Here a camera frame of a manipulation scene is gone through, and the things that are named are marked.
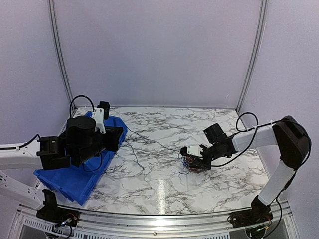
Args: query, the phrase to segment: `white marble surface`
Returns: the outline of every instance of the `white marble surface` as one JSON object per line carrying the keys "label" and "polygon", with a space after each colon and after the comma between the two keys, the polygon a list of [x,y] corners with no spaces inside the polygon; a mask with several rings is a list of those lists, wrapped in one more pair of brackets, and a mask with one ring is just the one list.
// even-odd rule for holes
{"label": "white marble surface", "polygon": [[[80,108],[76,115],[87,112]],[[233,110],[190,108],[111,108],[129,129],[166,147],[180,150],[188,145],[208,145],[203,130],[219,123],[228,135],[234,133],[237,114]],[[178,152],[162,148],[128,132],[129,142],[145,167],[136,163],[124,142],[83,208],[129,214],[194,214],[238,209],[251,201],[268,181],[254,150],[227,166],[194,173],[183,168]],[[212,164],[228,161],[218,159]],[[81,207],[76,202],[65,205]]]}

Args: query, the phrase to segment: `robotic arm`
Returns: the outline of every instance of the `robotic arm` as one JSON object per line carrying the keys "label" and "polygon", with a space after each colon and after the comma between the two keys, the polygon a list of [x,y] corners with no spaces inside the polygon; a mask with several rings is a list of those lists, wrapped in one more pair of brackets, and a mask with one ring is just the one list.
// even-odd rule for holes
{"label": "robotic arm", "polygon": [[212,144],[211,147],[189,146],[180,151],[190,168],[209,170],[212,167],[211,161],[217,158],[230,158],[234,153],[262,146],[278,146],[281,153],[279,166],[261,193],[253,200],[252,209],[230,215],[230,222],[235,228],[266,221],[267,217],[272,218],[270,204],[290,185],[310,151],[311,141],[307,133],[291,116],[286,116],[275,124],[259,127],[257,132],[255,130],[228,137],[218,124],[214,124],[204,130]]}
{"label": "robotic arm", "polygon": [[66,130],[60,136],[39,137],[29,142],[0,145],[0,194],[13,198],[38,211],[37,216],[56,222],[66,209],[59,208],[55,194],[49,190],[31,188],[18,182],[1,170],[32,168],[52,170],[79,167],[88,159],[98,156],[103,150],[117,151],[121,127],[104,127],[109,117],[110,105],[100,102],[92,116],[69,118]]}

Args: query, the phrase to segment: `white wall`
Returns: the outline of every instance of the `white wall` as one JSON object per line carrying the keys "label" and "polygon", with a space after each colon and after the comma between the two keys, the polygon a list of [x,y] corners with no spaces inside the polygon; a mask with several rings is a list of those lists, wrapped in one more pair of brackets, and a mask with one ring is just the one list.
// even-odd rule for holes
{"label": "white wall", "polygon": [[260,3],[56,1],[73,93],[112,105],[235,108]]}
{"label": "white wall", "polygon": [[[319,232],[319,2],[271,0],[261,50],[242,112],[260,123],[292,115],[308,131],[312,154],[287,195],[302,239]],[[246,125],[254,124],[246,118]],[[270,174],[279,162],[274,147],[260,149]]]}
{"label": "white wall", "polygon": [[[46,0],[0,1],[0,144],[57,135],[68,116]],[[27,184],[34,170],[6,170]],[[18,202],[0,196],[0,238]]]}

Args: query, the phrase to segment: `gray marble vein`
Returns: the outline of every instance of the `gray marble vein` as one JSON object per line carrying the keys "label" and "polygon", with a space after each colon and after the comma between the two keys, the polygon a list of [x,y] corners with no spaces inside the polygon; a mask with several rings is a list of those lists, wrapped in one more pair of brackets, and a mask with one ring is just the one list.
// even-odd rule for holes
{"label": "gray marble vein", "polygon": [[[80,108],[76,115],[89,108]],[[238,118],[234,110],[190,108],[111,108],[127,127],[179,151],[188,145],[208,144],[203,130],[219,123],[228,135],[235,133]],[[116,153],[83,208],[129,214],[193,214],[238,209],[251,201],[268,181],[254,150],[234,162],[210,171],[190,172],[183,168],[178,152],[128,132],[127,142]],[[228,161],[221,158],[212,164]],[[66,205],[81,207],[64,200]]]}

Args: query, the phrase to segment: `blue crate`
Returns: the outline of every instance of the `blue crate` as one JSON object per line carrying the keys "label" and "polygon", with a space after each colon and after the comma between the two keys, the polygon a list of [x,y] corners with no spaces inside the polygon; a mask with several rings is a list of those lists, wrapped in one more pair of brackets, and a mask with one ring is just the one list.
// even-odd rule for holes
{"label": "blue crate", "polygon": [[[119,117],[109,116],[104,121],[105,126],[123,127],[123,133],[119,139],[119,147],[125,140],[127,127]],[[115,152],[103,151],[102,167],[94,172],[85,172],[83,167],[75,167],[71,165],[69,168],[61,168],[56,170],[36,170],[35,176],[50,190],[60,192],[70,201],[77,201],[81,206],[90,196],[93,188],[99,181],[104,170],[110,165]],[[94,157],[86,161],[85,170],[90,171],[100,166],[100,157]]]}

